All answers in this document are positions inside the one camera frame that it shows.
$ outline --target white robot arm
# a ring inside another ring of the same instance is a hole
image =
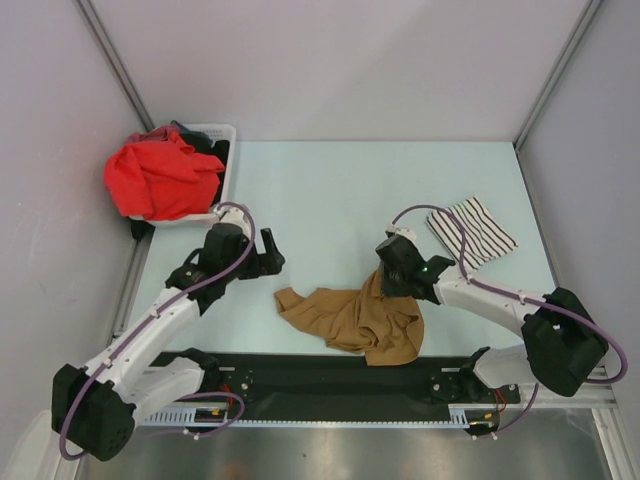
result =
[[[542,383],[555,393],[573,396],[609,348],[578,298],[557,288],[551,294],[513,291],[464,275],[453,260],[425,261],[406,232],[388,232],[376,248],[386,296],[412,296],[480,315],[510,330],[524,345],[484,348],[470,359],[473,374],[486,387]]]
[[[220,372],[213,357],[195,349],[143,375],[184,328],[222,297],[232,280],[280,273],[285,262],[271,231],[263,229],[265,253],[253,243],[253,221],[236,204],[222,204],[219,221],[174,270],[151,308],[107,349],[82,368],[65,365],[53,380],[52,427],[99,460],[109,460],[149,415],[198,391],[215,391]]]

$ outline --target red cloth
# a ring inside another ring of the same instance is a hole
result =
[[[104,183],[121,215],[175,220],[209,211],[222,171],[218,157],[195,153],[171,132],[166,142],[123,146],[107,161]]]

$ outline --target metal frame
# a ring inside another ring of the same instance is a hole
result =
[[[150,132],[154,128],[153,120],[149,115],[140,94],[138,93],[138,89],[131,80],[116,47],[111,41],[102,20],[100,20],[100,16],[96,11],[93,2],[91,0],[73,0],[73,3],[76,5],[80,15],[85,20],[91,35],[96,41],[98,48],[102,52],[104,59],[109,66],[109,69],[115,75],[116,80],[122,87],[122,91],[125,97],[127,97],[131,108],[138,116],[138,119],[145,130]]]
[[[147,255],[151,248],[153,232],[145,235],[142,240],[136,242],[131,258],[129,259],[129,269],[127,276],[120,290],[118,305],[113,317],[113,327],[111,331],[111,340],[119,337],[126,330],[127,320],[133,309],[133,302],[138,292],[144,265],[147,261]]]
[[[571,35],[569,36],[567,43],[562,49],[562,53],[558,57],[556,64],[551,69],[551,73],[549,74],[549,77],[547,78],[545,85],[542,88],[542,92],[540,92],[540,95],[538,95],[538,98],[533,104],[533,108],[529,112],[529,115],[527,116],[527,119],[524,122],[524,125],[522,126],[522,129],[520,130],[520,133],[518,134],[518,137],[514,142],[516,154],[520,152],[520,150],[522,150],[522,147],[527,141],[527,138],[533,130],[533,127],[542,116],[545,107],[547,106],[551,96],[553,95],[553,92],[555,91],[558,84],[560,83],[560,80],[567,71],[567,67],[571,62],[571,59],[578,51],[578,48],[582,44],[587,32],[591,29],[594,20],[602,10],[605,2],[606,0],[589,0],[587,6],[582,11],[582,15],[578,19],[573,32],[571,32]]]

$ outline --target black cloth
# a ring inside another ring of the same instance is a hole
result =
[[[204,153],[205,155],[215,155],[220,159],[225,167],[227,166],[227,162],[229,160],[229,150],[231,149],[231,142],[229,142],[229,140],[216,140],[215,142],[212,142],[211,138],[209,138],[206,133],[190,130],[177,120],[171,120],[171,124],[176,125],[180,129],[180,137],[182,137],[185,143],[195,148],[196,152]],[[218,174],[218,179],[220,180],[220,188],[218,188],[216,195],[213,197],[213,202],[211,203],[211,205],[215,205],[216,203],[220,202],[225,175],[226,168],[224,172]]]

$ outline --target metal floor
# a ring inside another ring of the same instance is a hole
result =
[[[498,441],[462,431],[235,428],[194,442],[143,431],[83,480],[609,479],[590,410],[537,410]]]

